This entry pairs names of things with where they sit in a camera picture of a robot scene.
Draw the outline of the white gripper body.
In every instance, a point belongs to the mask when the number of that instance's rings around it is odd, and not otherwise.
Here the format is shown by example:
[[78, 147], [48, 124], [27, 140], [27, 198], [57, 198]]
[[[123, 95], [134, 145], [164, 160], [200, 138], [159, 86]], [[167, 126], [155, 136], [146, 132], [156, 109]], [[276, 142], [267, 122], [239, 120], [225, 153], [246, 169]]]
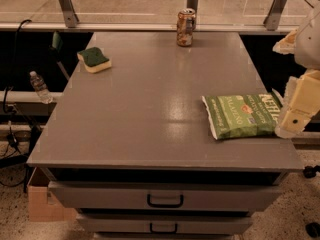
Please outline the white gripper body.
[[320, 69], [320, 4], [315, 6], [298, 28], [295, 61], [309, 69]]

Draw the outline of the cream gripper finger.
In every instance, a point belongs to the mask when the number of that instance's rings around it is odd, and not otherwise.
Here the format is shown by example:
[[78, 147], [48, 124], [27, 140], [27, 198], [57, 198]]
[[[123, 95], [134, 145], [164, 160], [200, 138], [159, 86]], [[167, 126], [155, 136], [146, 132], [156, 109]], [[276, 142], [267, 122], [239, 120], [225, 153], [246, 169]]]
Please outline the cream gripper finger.
[[275, 133], [289, 139], [300, 134], [320, 111], [320, 71], [308, 69], [299, 78], [290, 77]]
[[295, 53], [297, 30], [292, 30], [280, 41], [276, 42], [272, 48], [273, 52], [287, 55]]

